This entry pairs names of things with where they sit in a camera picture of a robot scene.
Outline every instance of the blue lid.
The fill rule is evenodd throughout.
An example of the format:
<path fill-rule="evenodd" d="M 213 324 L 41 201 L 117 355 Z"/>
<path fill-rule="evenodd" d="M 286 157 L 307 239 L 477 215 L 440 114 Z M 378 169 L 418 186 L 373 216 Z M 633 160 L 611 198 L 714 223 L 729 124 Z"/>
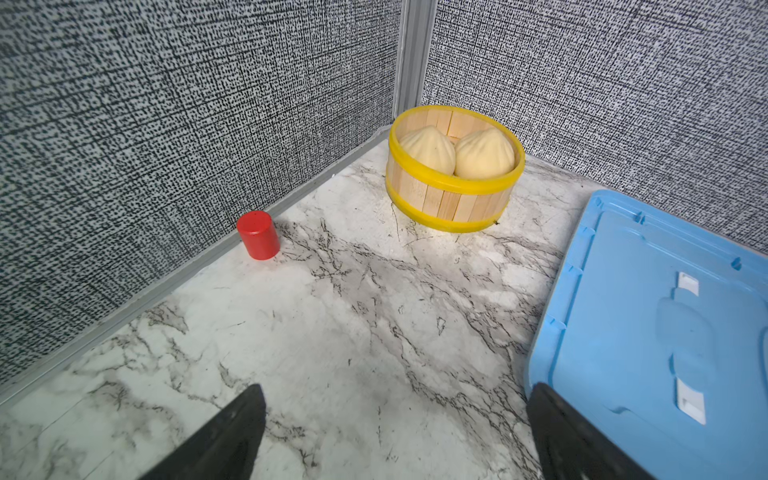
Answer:
<path fill-rule="evenodd" d="M 768 259 L 616 192 L 581 216 L 525 391 L 548 383 L 659 480 L 768 476 Z"/>

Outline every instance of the red cylinder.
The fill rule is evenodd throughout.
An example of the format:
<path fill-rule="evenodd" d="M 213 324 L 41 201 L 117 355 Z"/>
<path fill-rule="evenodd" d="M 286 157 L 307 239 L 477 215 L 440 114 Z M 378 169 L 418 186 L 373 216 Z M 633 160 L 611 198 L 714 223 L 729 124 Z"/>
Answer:
<path fill-rule="evenodd" d="M 267 212 L 248 212 L 237 221 L 237 231 L 248 254 L 256 260 L 268 260 L 280 251 L 272 217 Z"/>

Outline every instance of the bamboo steamer basket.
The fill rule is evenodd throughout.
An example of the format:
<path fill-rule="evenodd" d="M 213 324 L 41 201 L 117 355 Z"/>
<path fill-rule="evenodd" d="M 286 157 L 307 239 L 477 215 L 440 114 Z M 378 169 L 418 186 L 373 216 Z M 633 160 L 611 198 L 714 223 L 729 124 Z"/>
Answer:
<path fill-rule="evenodd" d="M 500 177 L 468 180 L 420 164 L 402 149 L 399 139 L 427 125 L 435 125 L 453 144 L 472 132 L 497 128 L 515 152 L 515 168 Z M 464 108 L 411 108 L 400 114 L 389 130 L 389 198 L 405 215 L 436 230 L 467 233 L 490 227 L 504 213 L 524 168 L 525 151 L 515 134 L 492 118 Z"/>

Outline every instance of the yellow band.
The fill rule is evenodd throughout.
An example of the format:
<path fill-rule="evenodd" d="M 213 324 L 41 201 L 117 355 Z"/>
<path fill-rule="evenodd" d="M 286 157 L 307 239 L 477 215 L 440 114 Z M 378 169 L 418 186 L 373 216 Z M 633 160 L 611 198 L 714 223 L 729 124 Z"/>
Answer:
<path fill-rule="evenodd" d="M 454 177 L 453 175 L 446 175 L 427 167 L 424 164 L 416 161 L 406 153 L 400 146 L 400 142 L 397 140 L 395 131 L 397 130 L 400 122 L 408 117 L 410 114 L 418 113 L 420 111 L 429 110 L 447 110 L 447 111 L 459 111 L 463 114 L 471 115 L 472 117 L 481 118 L 487 121 L 489 124 L 498 128 L 509 139 L 512 148 L 515 150 L 515 156 L 520 160 L 517 166 L 508 174 L 501 177 L 489 178 L 487 180 L 467 180 L 465 178 Z M 483 114 L 479 114 L 476 111 L 466 110 L 459 107 L 446 107 L 444 105 L 426 105 L 424 107 L 411 108 L 400 114 L 395 123 L 392 124 L 392 128 L 389 129 L 389 151 L 392 152 L 392 158 L 402 167 L 403 170 L 408 172 L 416 180 L 420 180 L 427 185 L 440 190 L 447 190 L 449 192 L 456 192 L 463 195 L 490 195 L 506 190 L 511 187 L 520 178 L 525 168 L 525 150 L 520 143 L 520 140 L 507 129 L 504 125 L 498 123 L 496 120 L 490 117 L 486 117 Z"/>
<path fill-rule="evenodd" d="M 427 215 L 424 212 L 411 207 L 408 202 L 403 200 L 403 198 L 400 197 L 397 192 L 395 192 L 395 189 L 392 188 L 392 184 L 389 182 L 389 178 L 386 179 L 386 192 L 389 194 L 389 198 L 392 199 L 392 202 L 395 204 L 395 206 L 398 207 L 400 211 L 405 215 L 411 217 L 415 222 L 420 223 L 421 225 L 425 225 L 429 228 L 434 228 L 435 230 L 442 230 L 444 232 L 477 232 L 484 228 L 490 227 L 496 220 L 498 220 L 502 213 L 504 213 L 504 209 L 502 209 L 502 211 L 498 214 L 485 220 L 480 220 L 477 222 L 454 222 L 451 220 L 443 220 L 442 218 L 433 217 L 432 215 Z"/>

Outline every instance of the white marble floor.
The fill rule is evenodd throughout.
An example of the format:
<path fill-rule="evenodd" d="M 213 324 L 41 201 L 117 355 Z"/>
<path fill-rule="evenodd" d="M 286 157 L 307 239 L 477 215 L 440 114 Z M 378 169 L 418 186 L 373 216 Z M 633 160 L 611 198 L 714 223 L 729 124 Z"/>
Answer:
<path fill-rule="evenodd" d="M 3 478 L 136 478 L 250 383 L 254 478 L 538 478 L 521 372 L 599 186 L 531 159 L 498 225 L 397 211 L 381 143 L 0 416 Z"/>

